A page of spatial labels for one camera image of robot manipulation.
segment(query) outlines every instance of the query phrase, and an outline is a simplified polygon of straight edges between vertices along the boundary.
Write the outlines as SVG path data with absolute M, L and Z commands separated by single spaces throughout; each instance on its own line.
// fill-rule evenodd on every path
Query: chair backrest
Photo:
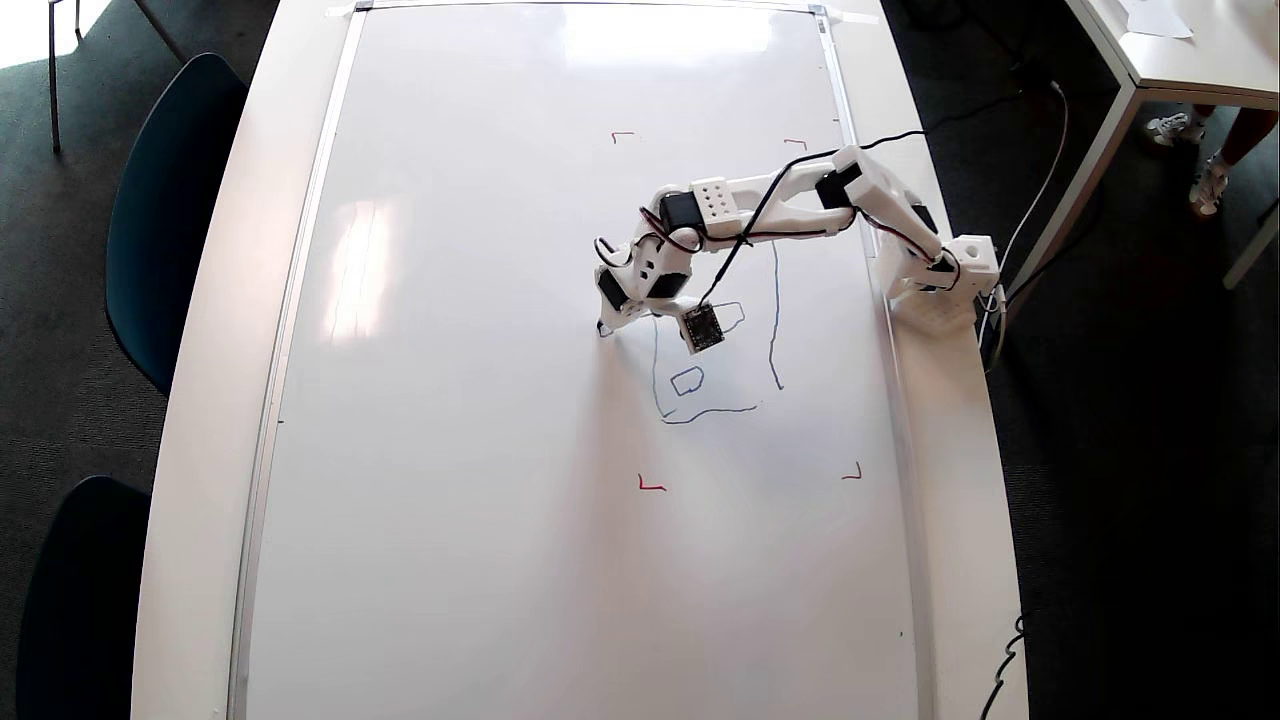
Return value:
M 129 716 L 151 498 L 111 478 L 63 500 L 27 589 L 18 720 Z
M 227 60 L 192 58 L 151 109 L 115 193 L 106 316 L 124 354 L 165 395 L 247 95 Z

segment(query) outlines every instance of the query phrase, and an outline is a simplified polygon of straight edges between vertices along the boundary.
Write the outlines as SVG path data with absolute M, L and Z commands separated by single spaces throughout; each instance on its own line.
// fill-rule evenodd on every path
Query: whiteboard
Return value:
M 744 249 L 712 297 L 727 340 L 696 356 L 671 319 L 595 333 L 591 238 L 628 238 L 657 187 L 844 142 L 815 20 L 356 14 L 282 323 L 237 715 L 916 716 L 859 229 Z

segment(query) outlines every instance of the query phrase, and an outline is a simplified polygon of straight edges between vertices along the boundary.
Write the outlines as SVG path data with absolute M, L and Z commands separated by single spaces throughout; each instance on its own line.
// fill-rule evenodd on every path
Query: white table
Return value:
M 298 214 L 346 36 L 323 0 L 276 13 L 228 161 L 178 359 L 152 498 L 134 651 L 133 715 L 223 717 L 250 480 Z M 840 4 L 833 37 L 856 131 L 874 138 L 919 127 L 892 36 L 876 0 Z M 876 155 L 934 209 L 941 195 L 919 137 Z M 943 229 L 946 215 L 936 213 Z M 924 602 L 932 648 L 920 661 L 936 707 L 972 717 L 1019 615 L 1000 457 L 977 345 L 899 328 L 923 519 Z M 993 717 L 1027 715 L 1021 659 L 1005 671 Z
M 1120 90 L 1044 232 L 1019 268 L 1011 292 L 1057 252 L 1143 102 L 1280 109 L 1276 64 L 1280 10 L 1272 0 L 1171 3 L 1193 37 L 1179 40 L 1129 32 L 1125 29 L 1128 15 L 1119 0 L 1066 0 Z M 1030 290 L 1023 293 L 1024 299 Z

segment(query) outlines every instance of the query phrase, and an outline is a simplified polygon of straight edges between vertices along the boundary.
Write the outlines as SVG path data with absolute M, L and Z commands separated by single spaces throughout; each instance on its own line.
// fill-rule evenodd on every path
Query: sneaker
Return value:
M 1187 197 L 1197 218 L 1207 220 L 1217 214 L 1217 205 L 1222 200 L 1222 192 L 1226 191 L 1226 165 L 1215 154 L 1204 163 L 1204 172 Z
M 1148 145 L 1160 150 L 1183 143 L 1199 145 L 1204 140 L 1204 123 L 1192 122 L 1187 113 L 1152 118 L 1142 128 L 1142 137 Z

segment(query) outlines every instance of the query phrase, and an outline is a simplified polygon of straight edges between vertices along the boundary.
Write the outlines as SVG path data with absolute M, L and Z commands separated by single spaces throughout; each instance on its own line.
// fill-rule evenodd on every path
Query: white cable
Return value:
M 1062 158 L 1062 149 L 1066 147 L 1066 124 L 1068 120 L 1070 120 L 1071 118 L 1070 109 L 1068 108 L 1066 104 L 1066 95 L 1062 95 L 1062 88 L 1059 87 L 1056 82 L 1050 82 L 1048 86 L 1053 88 L 1053 92 L 1057 94 L 1059 100 L 1062 101 L 1062 137 L 1059 138 L 1057 141 L 1057 152 L 1053 154 L 1053 163 L 1048 167 L 1048 173 L 1044 176 L 1044 182 L 1041 183 L 1039 192 L 1036 193 L 1036 197 L 1032 200 L 1030 206 L 1027 208 L 1027 214 L 1023 215 L 1023 219 L 1019 220 L 1018 227 L 1014 228 L 1014 234 L 1009 236 L 1009 245 L 1005 246 L 1005 252 L 1004 255 L 1000 256 L 1001 270 L 1005 269 L 1005 260 L 1009 259 L 1009 251 L 1014 249 L 1014 242 L 1018 241 L 1018 233 L 1023 232 L 1023 225 L 1027 224 L 1027 218 L 1032 217 L 1032 213 L 1036 210 L 1036 205 L 1039 204 L 1041 196 L 1044 195 L 1044 190 L 1048 187 L 1048 181 L 1053 179 L 1053 170 L 1057 169 L 1057 161 Z
M 991 363 L 983 370 L 984 374 L 989 374 L 1000 363 L 1000 351 L 1005 348 L 1005 332 L 1009 329 L 1009 302 L 1005 300 L 1005 286 L 997 286 L 993 295 L 996 296 L 996 309 L 1000 311 L 1000 337 L 996 338 L 996 351 L 991 354 Z
M 1044 174 L 1044 182 L 1041 183 L 1039 191 L 1036 192 L 1036 197 L 1032 199 L 1030 206 L 1027 208 L 1027 213 L 1023 214 L 1023 219 L 1018 222 L 1018 227 L 1014 228 L 1014 234 L 1009 236 L 1009 245 L 1005 246 L 1005 252 L 1000 256 L 1000 265 L 997 272 L 1002 273 L 1005 270 L 1005 260 L 1009 259 L 1009 251 L 1014 249 L 1014 242 L 1018 241 L 1018 234 L 1023 232 L 1023 225 L 1027 224 L 1027 219 L 1032 217 L 1036 211 L 1036 205 L 1039 204 L 1039 199 L 1044 195 L 1044 190 L 1048 187 L 1051 179 L 1053 179 L 1053 170 L 1057 169 L 1057 161 L 1062 158 L 1062 149 L 1066 147 L 1066 128 L 1071 119 L 1071 110 L 1066 102 L 1066 95 L 1062 94 L 1062 88 L 1056 81 L 1050 81 L 1048 86 L 1053 88 L 1057 94 L 1059 100 L 1062 101 L 1062 137 L 1057 141 L 1057 152 L 1053 154 L 1053 163 L 1048 167 L 1048 173 Z M 1009 324 L 1009 307 L 1005 304 L 1005 291 L 1004 287 L 997 287 L 996 291 L 1000 293 L 998 307 L 1000 307 L 1000 340 L 996 341 L 996 352 L 991 359 L 991 368 L 996 366 L 996 360 L 1000 357 L 1000 351 L 1005 345 L 1005 328 Z M 987 332 L 987 320 L 991 318 L 991 313 L 995 310 L 988 302 L 983 302 L 982 324 L 978 327 L 978 350 L 982 351 L 982 338 Z

